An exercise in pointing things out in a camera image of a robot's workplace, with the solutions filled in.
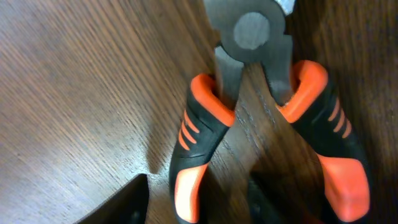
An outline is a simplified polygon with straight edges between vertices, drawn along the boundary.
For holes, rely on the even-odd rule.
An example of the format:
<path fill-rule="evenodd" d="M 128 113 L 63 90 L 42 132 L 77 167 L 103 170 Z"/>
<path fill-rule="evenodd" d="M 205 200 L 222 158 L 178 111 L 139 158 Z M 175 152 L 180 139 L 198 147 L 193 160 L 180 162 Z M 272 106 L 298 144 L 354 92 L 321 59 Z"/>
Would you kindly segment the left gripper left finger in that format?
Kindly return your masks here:
<path fill-rule="evenodd" d="M 144 224 L 149 205 L 146 174 L 138 174 L 77 224 Z"/>

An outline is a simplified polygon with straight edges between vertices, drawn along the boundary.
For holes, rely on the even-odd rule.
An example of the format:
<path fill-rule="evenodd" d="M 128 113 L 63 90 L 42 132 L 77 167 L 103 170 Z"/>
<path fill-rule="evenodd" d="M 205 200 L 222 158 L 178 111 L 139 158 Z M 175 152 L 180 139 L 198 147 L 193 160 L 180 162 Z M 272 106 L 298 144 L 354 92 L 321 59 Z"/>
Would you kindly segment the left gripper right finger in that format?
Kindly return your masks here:
<path fill-rule="evenodd" d="M 323 224 L 303 206 L 272 188 L 259 172 L 250 173 L 247 203 L 253 224 Z"/>

